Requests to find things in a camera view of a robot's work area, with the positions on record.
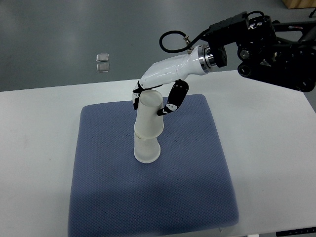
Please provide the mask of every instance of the blue cushion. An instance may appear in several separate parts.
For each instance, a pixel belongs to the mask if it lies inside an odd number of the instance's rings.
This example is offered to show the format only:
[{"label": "blue cushion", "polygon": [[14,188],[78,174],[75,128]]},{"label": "blue cushion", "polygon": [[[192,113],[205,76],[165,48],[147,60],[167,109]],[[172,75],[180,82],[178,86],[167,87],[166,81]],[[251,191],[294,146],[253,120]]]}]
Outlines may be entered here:
[{"label": "blue cushion", "polygon": [[158,236],[236,224],[235,193],[205,97],[189,95],[164,117],[161,154],[150,164],[134,157],[135,119],[131,101],[83,108],[68,236]]}]

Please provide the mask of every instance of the robotic hand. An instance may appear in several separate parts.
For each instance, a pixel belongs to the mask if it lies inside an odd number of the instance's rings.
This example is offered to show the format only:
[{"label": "robotic hand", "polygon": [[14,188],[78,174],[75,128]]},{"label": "robotic hand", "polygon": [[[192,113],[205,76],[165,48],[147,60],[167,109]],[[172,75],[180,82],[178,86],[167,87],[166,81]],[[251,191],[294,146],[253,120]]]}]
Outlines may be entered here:
[{"label": "robotic hand", "polygon": [[[254,13],[261,16],[249,19],[249,15]],[[302,37],[297,42],[276,37],[276,32],[284,31],[300,31]],[[170,34],[181,34],[187,46],[177,50],[166,49],[162,40]],[[208,45],[198,45],[192,49],[198,40],[206,41]],[[157,115],[177,110],[189,90],[184,81],[187,76],[202,76],[211,72],[213,67],[226,66],[224,46],[233,42],[238,46],[237,54],[242,61],[237,69],[241,76],[303,92],[315,87],[315,67],[312,65],[316,63],[316,22],[281,24],[271,22],[270,17],[260,11],[243,12],[211,25],[192,42],[180,31],[163,34],[159,44],[165,52],[187,50],[188,54],[154,63],[145,72],[133,90],[134,109],[138,108],[142,91],[175,82],[167,104]]]}]

